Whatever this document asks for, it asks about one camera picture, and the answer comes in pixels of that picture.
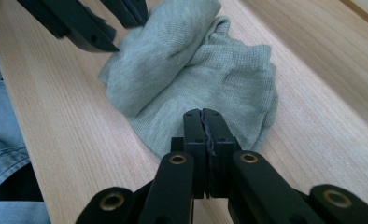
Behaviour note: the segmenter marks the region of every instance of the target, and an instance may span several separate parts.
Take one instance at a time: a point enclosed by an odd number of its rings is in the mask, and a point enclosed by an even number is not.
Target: gray cloth
[[[214,18],[217,14],[217,11],[207,10],[214,4],[219,5],[215,1],[206,1],[207,4],[200,1],[202,4],[195,7],[200,10],[187,9],[188,2],[191,2],[190,7],[197,4],[197,1],[166,0],[155,9],[150,19],[169,21],[178,11],[186,14],[184,18]],[[170,5],[181,10],[164,7]],[[170,42],[175,42],[176,38],[184,36],[181,33],[186,34],[189,29],[199,30],[198,26],[205,25],[208,31],[188,61],[187,51],[183,53],[185,57],[180,57],[183,49],[170,49],[176,53],[174,57],[182,59],[179,63],[170,57],[155,61],[155,55],[165,51],[161,46],[153,48],[153,53],[135,53],[142,48],[151,48],[150,43],[160,36],[168,36],[172,38]],[[127,116],[143,142],[160,157],[169,152],[172,137],[183,136],[182,116],[194,108],[219,111],[243,149],[260,149],[274,122],[277,107],[275,67],[269,62],[270,47],[248,47],[231,39],[228,36],[230,22],[226,17],[191,26],[185,26],[185,29],[178,26],[175,30],[178,34],[170,34],[163,22],[147,23],[144,29],[129,33],[122,41],[122,52],[114,54],[99,75],[107,84],[109,100]],[[178,71],[164,69],[177,64],[180,64]],[[166,77],[168,80],[173,77],[167,86],[166,81],[160,83]]]
[[[3,81],[0,81],[0,185],[30,162]],[[0,223],[50,223],[44,203],[0,202]]]
[[[152,9],[145,27],[128,34],[101,72],[101,79],[120,74],[108,79],[111,103],[137,115],[187,64],[219,9],[218,0],[164,1]]]

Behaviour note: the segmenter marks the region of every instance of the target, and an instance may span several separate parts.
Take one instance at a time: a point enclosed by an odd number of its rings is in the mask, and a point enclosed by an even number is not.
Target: metal rivet
[[[123,205],[125,197],[119,192],[112,192],[107,194],[102,201],[100,201],[100,208],[105,211],[112,211]]]
[[[169,161],[173,164],[179,165],[187,161],[187,158],[181,156],[181,155],[174,155],[169,158]]]
[[[340,208],[349,208],[352,201],[343,193],[333,189],[327,189],[323,192],[324,199]]]
[[[258,161],[258,158],[250,153],[245,153],[240,156],[240,160],[247,163],[254,163]]]

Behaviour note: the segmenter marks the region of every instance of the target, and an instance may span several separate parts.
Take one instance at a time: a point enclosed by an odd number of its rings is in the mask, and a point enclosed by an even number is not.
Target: crumpled cloth
[[[270,47],[230,38],[219,8],[217,0],[161,2],[99,74],[110,102],[160,157],[194,108],[219,111],[245,150],[259,150],[275,120]]]

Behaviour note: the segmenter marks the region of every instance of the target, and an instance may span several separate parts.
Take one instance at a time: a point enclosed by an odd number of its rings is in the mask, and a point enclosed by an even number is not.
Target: light wood surface
[[[119,42],[117,20],[84,2]],[[223,0],[220,15],[233,37],[272,46],[279,107],[262,154],[296,189],[331,183],[368,202],[368,23],[337,0]],[[53,223],[75,222],[101,189],[140,188],[159,164],[106,98],[108,57],[0,0],[0,68]],[[196,202],[195,223],[230,223],[226,201]]]

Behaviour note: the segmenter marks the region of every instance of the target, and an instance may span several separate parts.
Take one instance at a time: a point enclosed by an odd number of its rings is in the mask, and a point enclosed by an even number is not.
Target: denim fabric
[[[50,219],[44,203],[0,202],[0,224],[3,223],[47,224]]]
[[[0,185],[29,162],[7,89],[0,81]],[[0,223],[48,223],[44,220],[50,219],[43,203],[0,202]]]

